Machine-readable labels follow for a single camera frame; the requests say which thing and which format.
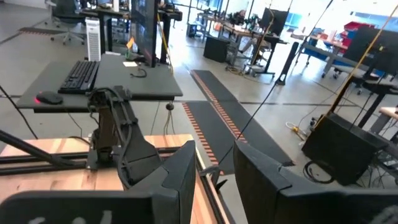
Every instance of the keyboard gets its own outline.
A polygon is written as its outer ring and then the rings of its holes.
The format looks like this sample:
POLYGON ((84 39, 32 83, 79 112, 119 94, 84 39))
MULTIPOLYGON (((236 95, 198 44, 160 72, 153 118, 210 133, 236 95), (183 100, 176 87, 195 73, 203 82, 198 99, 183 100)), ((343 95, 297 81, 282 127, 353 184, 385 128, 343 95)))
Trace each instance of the keyboard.
POLYGON ((94 87, 99 62, 78 61, 61 84, 58 93, 85 94, 94 87))

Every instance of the computer mouse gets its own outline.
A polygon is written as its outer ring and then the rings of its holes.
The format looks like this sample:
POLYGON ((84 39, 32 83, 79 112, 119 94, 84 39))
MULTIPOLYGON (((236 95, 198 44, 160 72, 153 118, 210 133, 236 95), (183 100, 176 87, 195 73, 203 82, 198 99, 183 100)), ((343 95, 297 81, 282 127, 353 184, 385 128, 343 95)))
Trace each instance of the computer mouse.
POLYGON ((36 99, 42 103, 50 105, 59 105, 63 102, 63 97, 58 93, 43 91, 36 95, 36 99))

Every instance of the computer monitor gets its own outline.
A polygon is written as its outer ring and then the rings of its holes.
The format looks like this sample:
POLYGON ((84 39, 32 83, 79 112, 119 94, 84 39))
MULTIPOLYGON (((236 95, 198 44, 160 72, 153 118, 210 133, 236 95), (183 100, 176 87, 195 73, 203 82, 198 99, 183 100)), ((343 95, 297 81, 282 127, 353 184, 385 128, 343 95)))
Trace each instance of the computer monitor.
POLYGON ((280 36, 280 34, 282 33, 282 31, 284 29, 286 18, 287 18, 288 14, 289 14, 289 12, 286 12, 286 11, 279 11, 279 10, 275 10, 275 9, 265 8, 259 25, 264 30, 266 30, 267 27, 269 26, 269 23, 271 22, 272 16, 273 16, 274 21, 273 21, 271 27, 269 28, 269 31, 271 33, 275 33, 276 35, 280 36))
POLYGON ((149 66, 156 65, 156 28, 157 28, 157 1, 131 1, 131 30, 132 35, 149 66))
MULTIPOLYGON (((378 32, 379 29, 372 27, 360 27, 355 34, 354 39, 351 41, 347 51, 345 52, 344 58, 358 62, 378 32)), ((377 38, 373 47, 378 49, 380 46, 383 46, 384 50, 376 62, 375 69, 392 75, 394 75, 398 70, 398 63, 396 63, 398 62, 397 39, 398 32, 388 30, 383 30, 381 32, 381 35, 377 38)), ((371 49, 370 53, 367 54, 362 64, 370 66, 374 60, 375 50, 371 49)))

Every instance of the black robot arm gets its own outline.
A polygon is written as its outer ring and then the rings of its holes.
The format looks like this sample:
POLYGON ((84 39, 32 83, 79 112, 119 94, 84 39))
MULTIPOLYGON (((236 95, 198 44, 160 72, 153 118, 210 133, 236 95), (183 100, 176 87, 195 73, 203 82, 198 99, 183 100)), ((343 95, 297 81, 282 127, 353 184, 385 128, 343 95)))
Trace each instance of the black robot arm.
POLYGON ((118 175, 125 189, 156 170, 162 160, 156 148, 141 133, 130 105, 131 94, 122 86, 98 88, 91 92, 88 106, 99 113, 93 135, 97 164, 117 162, 118 175))

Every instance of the gray floor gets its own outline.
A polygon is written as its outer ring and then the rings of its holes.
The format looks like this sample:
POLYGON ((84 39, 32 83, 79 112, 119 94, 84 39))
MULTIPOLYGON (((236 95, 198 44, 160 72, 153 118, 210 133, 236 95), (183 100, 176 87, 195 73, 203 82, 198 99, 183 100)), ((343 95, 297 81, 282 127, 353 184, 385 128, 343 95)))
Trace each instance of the gray floor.
MULTIPOLYGON (((45 35, 21 34, 16 36, 17 30, 21 27, 32 26, 46 16, 46 11, 40 9, 0 4, 0 41, 15 36, 0 44, 0 84, 9 94, 21 95, 49 62, 53 60, 76 61, 83 59, 86 55, 85 47, 76 41, 72 41, 68 46, 63 46, 61 41, 51 42, 50 38, 45 35)), ((269 83, 270 77, 243 78, 226 72, 225 64, 203 58, 203 43, 199 40, 185 38, 184 30, 172 29, 171 32, 170 47, 175 77, 184 94, 178 100, 205 100, 199 87, 188 74, 188 70, 210 70, 239 101, 249 102, 243 103, 243 105, 249 113, 253 114, 258 103, 264 99, 271 88, 270 85, 263 84, 269 83)), ((277 74, 282 70, 289 49, 290 45, 277 46, 270 70, 277 74)), ((331 77, 331 71, 326 78, 322 79, 320 74, 325 63, 311 59, 310 65, 305 68, 306 58, 300 58, 298 65, 289 75, 286 86, 278 86, 271 94, 268 103, 275 104, 264 105, 255 116, 262 127, 295 161, 297 166, 292 167, 292 170, 298 174, 301 174, 302 167, 308 159, 301 153, 300 139, 285 124, 286 122, 299 124, 304 116, 313 111, 301 122, 301 126, 305 129, 312 116, 318 116, 328 109, 328 106, 315 107, 312 105, 333 102, 335 98, 333 92, 339 89, 346 77, 346 74, 343 74, 335 80, 331 77)), ((362 106, 368 96, 369 93, 366 91, 361 96, 357 96, 355 92, 350 94, 349 100, 344 102, 345 106, 339 110, 339 114, 349 121, 353 121, 360 111, 359 106, 353 105, 362 106)), ((381 106, 395 106, 396 104, 397 97, 388 96, 381 106)), ((167 117, 165 103, 160 104, 159 114, 156 117, 155 111, 158 102, 133 102, 132 105, 144 134, 163 134, 167 117), (155 120, 155 125, 151 131, 153 120, 155 120)), ((23 113, 40 138, 60 138, 80 134, 78 127, 73 124, 67 114, 33 114, 29 110, 24 110, 23 113)), ((181 103, 175 103, 173 115, 177 134, 190 133, 194 135, 195 139, 198 139, 181 103)), ((84 136, 95 129, 94 122, 89 119, 87 114, 72 114, 72 116, 83 128, 84 136)), ((369 128, 377 116, 376 113, 365 129, 369 128)), ((32 139, 23 120, 5 98, 0 98, 0 117, 2 118, 0 119, 2 130, 22 139, 32 139)), ((397 130, 398 128, 394 126, 386 131, 385 136, 390 137, 397 130)), ((200 142, 197 141, 197 144, 203 157, 206 158, 206 163, 209 164, 210 161, 203 152, 200 142)), ((3 147, 4 144, 0 142, 0 149, 3 147)), ((314 172, 320 176, 325 175, 320 169, 315 169, 314 172)), ((234 176, 222 177, 222 179, 225 178, 229 181, 221 191, 228 208, 236 223, 246 223, 234 176)), ((333 183, 327 187, 338 187, 338 184, 333 183)), ((389 181, 387 187, 393 188, 395 185, 389 181)))

